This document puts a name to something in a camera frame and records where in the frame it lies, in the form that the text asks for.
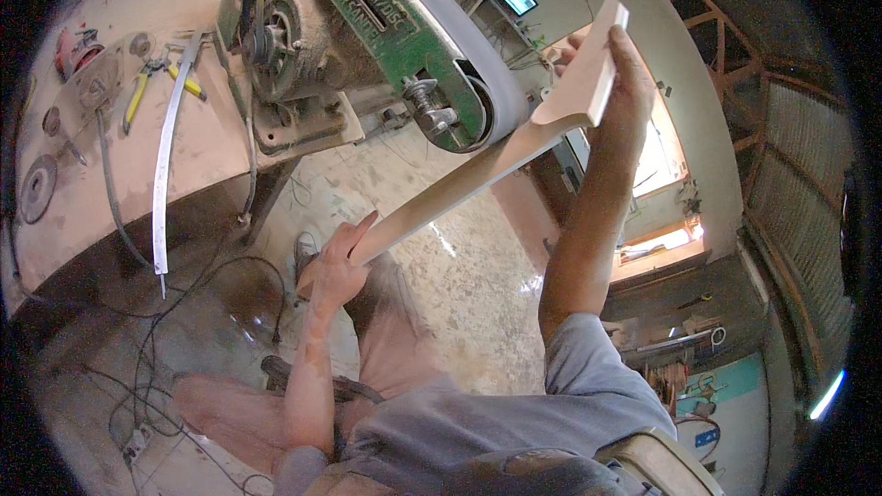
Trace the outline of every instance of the person's hand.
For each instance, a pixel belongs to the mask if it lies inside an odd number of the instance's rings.
[[[374,211],[364,217],[358,226],[341,224],[322,248],[316,259],[320,261],[320,268],[310,298],[311,302],[317,304],[321,314],[336,313],[364,287],[370,267],[352,264],[349,254],[377,220],[377,216],[377,211]]]
[[[557,74],[566,71],[584,40],[584,37],[578,35],[567,38],[569,46],[561,52],[559,64],[555,66]],[[646,139],[646,124],[656,102],[656,84],[644,67],[631,38],[620,25],[610,28],[609,43],[612,59],[616,63],[616,80],[603,113],[601,127],[597,130],[597,143],[630,144],[629,148],[636,149],[639,157]]]

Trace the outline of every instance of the metal strip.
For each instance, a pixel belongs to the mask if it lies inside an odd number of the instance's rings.
[[[183,85],[187,81],[187,74],[196,59],[199,50],[199,41],[202,40],[204,28],[200,27],[193,31],[193,36],[187,48],[183,51],[181,68],[175,80],[175,87],[171,91],[169,108],[166,111],[165,121],[162,123],[162,135],[160,137],[159,155],[156,159],[156,172],[153,175],[153,270],[160,277],[162,298],[165,298],[165,275],[169,273],[169,258],[166,255],[166,200],[169,193],[169,161],[171,160],[171,145],[175,137],[175,120],[178,106],[181,105]]]

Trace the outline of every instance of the grinding disc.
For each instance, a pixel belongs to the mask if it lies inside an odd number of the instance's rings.
[[[57,177],[58,167],[52,156],[39,156],[28,169],[21,187],[21,217],[28,225],[37,222],[49,208]]]

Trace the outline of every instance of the workbench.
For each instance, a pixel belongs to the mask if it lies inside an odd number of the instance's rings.
[[[31,74],[36,84],[17,137],[19,196],[22,180],[34,160],[43,154],[57,160],[57,183],[45,214],[33,225],[23,223],[20,216],[16,221],[14,234],[21,281],[29,291],[37,290],[68,261],[116,230],[107,201],[94,124],[72,138],[88,166],[78,163],[72,153],[51,142],[42,130],[43,116],[62,87],[62,79],[52,63],[61,29],[65,25],[73,30],[96,28],[98,39],[104,45],[133,31],[145,31],[155,37],[151,56],[156,59],[165,43],[181,39],[181,30],[200,27],[214,30],[219,2],[67,0],[59,8],[57,20],[48,28],[46,39],[34,58]],[[249,172],[245,124],[212,43],[203,43],[191,73],[191,78],[207,94],[207,101],[203,103],[186,92],[182,97],[170,161],[169,204]],[[133,81],[124,81],[115,104],[105,108],[112,180],[126,224],[151,213],[160,132],[173,85],[167,73],[150,77],[128,136],[123,134],[121,125],[124,109],[134,91]],[[272,157],[258,151],[259,180],[252,208],[252,232],[259,230],[300,157],[364,137],[345,96],[343,111],[351,122],[347,122],[342,133],[294,146]]]

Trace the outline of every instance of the yellow-handled pliers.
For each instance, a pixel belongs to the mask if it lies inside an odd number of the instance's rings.
[[[131,130],[131,120],[135,118],[135,112],[138,111],[138,104],[141,103],[141,96],[144,95],[144,89],[147,87],[147,79],[157,71],[168,71],[171,78],[175,80],[179,73],[178,67],[171,64],[168,59],[150,60],[144,64],[144,68],[138,73],[138,83],[136,83],[135,86],[135,93],[131,95],[129,107],[126,108],[125,116],[123,117],[123,133],[126,136],[129,135],[129,130]],[[183,88],[203,102],[208,99],[208,96],[205,95],[202,88],[190,77],[187,77],[187,80],[183,82]]]

